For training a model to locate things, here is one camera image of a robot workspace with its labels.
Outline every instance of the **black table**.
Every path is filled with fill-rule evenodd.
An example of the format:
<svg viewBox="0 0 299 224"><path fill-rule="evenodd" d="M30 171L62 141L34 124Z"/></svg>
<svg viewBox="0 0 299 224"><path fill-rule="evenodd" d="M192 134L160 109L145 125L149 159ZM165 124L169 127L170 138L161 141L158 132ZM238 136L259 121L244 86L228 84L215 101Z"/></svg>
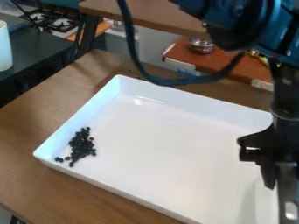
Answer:
<svg viewBox="0 0 299 224"><path fill-rule="evenodd" d="M10 35L13 67L0 72L0 84L32 73L47 63L66 55L73 42L33 28L23 28Z"/></svg>
<svg viewBox="0 0 299 224"><path fill-rule="evenodd" d="M10 35L13 67L0 72L0 108L28 89L22 80L38 69L65 59L73 42L25 27Z"/></svg>

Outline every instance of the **white cup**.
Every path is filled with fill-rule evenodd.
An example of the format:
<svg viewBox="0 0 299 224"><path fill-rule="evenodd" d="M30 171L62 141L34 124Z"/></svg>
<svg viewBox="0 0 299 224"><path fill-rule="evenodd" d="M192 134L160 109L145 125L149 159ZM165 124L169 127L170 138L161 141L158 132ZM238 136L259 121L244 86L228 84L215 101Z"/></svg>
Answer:
<svg viewBox="0 0 299 224"><path fill-rule="evenodd" d="M7 24L0 20L0 72L12 67L10 34Z"/></svg>

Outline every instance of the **wooden tabletop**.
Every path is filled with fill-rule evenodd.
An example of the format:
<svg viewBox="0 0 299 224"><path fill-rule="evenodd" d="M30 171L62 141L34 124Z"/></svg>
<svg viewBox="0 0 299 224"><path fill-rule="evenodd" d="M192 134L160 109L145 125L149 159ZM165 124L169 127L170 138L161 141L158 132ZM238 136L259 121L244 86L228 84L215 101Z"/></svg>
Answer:
<svg viewBox="0 0 299 224"><path fill-rule="evenodd" d="M195 65L197 71L213 74L225 67L236 56L236 53L224 52L216 47L209 54L199 54L188 49L188 38L181 38L176 45L168 51L163 59L177 60ZM251 84L252 80L272 83L269 69L262 62L252 56L245 56L241 62L232 70L229 78Z"/></svg>
<svg viewBox="0 0 299 224"><path fill-rule="evenodd" d="M176 73L146 65L167 77ZM92 51L0 109L0 204L34 224L166 224L166 215L47 168L33 157L37 149L116 74L138 77L132 63ZM182 87L193 93L267 109L271 94L224 80Z"/></svg>
<svg viewBox="0 0 299 224"><path fill-rule="evenodd" d="M168 0L127 0L135 25L151 29L197 36L204 28L202 23L182 12ZM80 3L86 14L121 20L122 14L116 0L86 0Z"/></svg>

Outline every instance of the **white plastic tray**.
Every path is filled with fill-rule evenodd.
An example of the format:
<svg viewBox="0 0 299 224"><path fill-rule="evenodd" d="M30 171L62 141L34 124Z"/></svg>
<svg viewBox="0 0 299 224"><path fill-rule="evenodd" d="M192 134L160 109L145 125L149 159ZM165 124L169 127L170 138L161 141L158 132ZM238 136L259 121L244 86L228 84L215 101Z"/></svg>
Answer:
<svg viewBox="0 0 299 224"><path fill-rule="evenodd" d="M266 112L118 75L34 156L186 223L276 224L275 192L257 165L239 161L236 144L270 123ZM74 168L55 162L86 126L98 156Z"/></svg>

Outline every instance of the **pile of black beans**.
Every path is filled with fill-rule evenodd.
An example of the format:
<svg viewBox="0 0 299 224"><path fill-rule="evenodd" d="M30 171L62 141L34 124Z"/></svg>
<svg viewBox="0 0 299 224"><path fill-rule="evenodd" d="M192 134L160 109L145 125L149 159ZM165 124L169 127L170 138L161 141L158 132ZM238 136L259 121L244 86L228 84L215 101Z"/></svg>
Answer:
<svg viewBox="0 0 299 224"><path fill-rule="evenodd" d="M93 143L94 138L90 137L90 128L82 128L81 131L76 132L75 137L69 142L72 147L72 153L70 156L62 158L56 157L55 161L63 163L64 161L70 161L69 166L73 167L80 159L86 156L96 156L96 149Z"/></svg>

